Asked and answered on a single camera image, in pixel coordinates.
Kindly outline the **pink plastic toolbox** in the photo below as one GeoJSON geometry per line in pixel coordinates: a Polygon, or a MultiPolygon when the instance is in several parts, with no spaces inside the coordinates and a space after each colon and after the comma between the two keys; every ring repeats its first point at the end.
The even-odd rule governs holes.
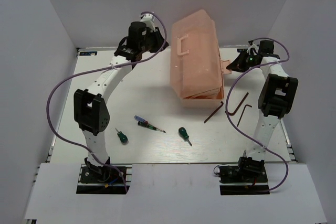
{"type": "Polygon", "coordinates": [[[215,22],[200,9],[172,26],[170,85],[186,108],[215,108],[224,99],[224,75],[215,22]]]}

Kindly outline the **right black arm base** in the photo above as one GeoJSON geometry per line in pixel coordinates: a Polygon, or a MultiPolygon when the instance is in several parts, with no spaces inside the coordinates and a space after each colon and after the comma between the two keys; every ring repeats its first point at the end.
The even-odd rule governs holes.
{"type": "Polygon", "coordinates": [[[219,164],[213,173],[219,178],[222,196],[269,195],[265,162],[240,157],[237,165],[219,164]]]}

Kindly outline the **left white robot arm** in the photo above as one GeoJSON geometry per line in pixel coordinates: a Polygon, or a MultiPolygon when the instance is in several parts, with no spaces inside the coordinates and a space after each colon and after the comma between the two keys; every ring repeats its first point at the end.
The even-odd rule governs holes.
{"type": "Polygon", "coordinates": [[[156,53],[168,46],[153,19],[152,15],[146,14],[140,21],[132,22],[128,35],[120,41],[112,57],[109,70],[85,90],[78,89],[74,93],[74,119],[90,149],[85,164],[101,182],[111,175],[104,139],[104,131],[110,121],[108,99],[122,79],[141,61],[143,53],[156,53]]]}

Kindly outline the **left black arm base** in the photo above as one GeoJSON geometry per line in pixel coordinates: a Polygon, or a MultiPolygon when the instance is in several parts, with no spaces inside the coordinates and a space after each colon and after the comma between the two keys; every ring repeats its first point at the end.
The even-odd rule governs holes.
{"type": "Polygon", "coordinates": [[[106,166],[91,165],[87,158],[81,165],[76,194],[125,195],[132,178],[132,165],[116,166],[119,170],[106,166]]]}

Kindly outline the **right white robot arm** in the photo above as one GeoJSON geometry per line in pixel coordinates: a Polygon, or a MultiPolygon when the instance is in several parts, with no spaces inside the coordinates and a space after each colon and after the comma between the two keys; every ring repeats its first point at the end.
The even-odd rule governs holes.
{"type": "Polygon", "coordinates": [[[289,76],[282,63],[290,58],[289,51],[280,42],[270,38],[250,40],[249,47],[239,51],[238,57],[226,69],[241,73],[230,88],[226,102],[237,82],[254,69],[260,69],[265,83],[258,98],[259,119],[252,137],[243,133],[253,143],[244,151],[243,157],[263,162],[270,152],[269,142],[280,120],[290,112],[298,87],[298,79],[289,76]]]}

